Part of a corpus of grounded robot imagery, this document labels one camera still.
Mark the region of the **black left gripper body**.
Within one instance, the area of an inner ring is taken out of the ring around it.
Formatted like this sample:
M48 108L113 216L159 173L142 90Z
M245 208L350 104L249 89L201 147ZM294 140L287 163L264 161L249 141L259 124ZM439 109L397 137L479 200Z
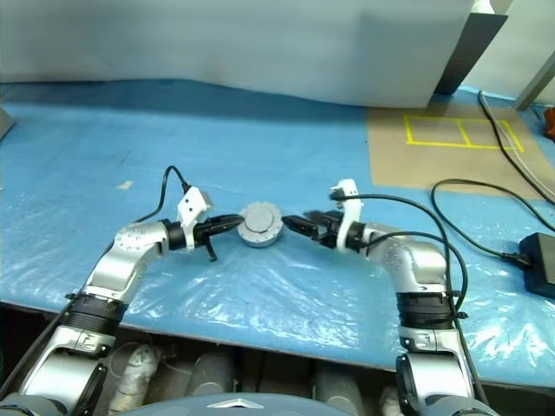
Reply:
M211 262L218 260L211 238L216 234L217 223L213 218L208 218L202 223L198 223L193 228L193 239L196 247L205 247Z

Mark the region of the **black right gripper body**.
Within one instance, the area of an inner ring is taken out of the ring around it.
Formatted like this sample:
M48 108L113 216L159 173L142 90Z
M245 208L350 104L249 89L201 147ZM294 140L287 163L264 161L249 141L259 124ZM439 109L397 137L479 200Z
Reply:
M327 248L335 249L339 229L343 222L343 213L340 211L326 211L320 221L324 227L323 233L319 237L319 243Z

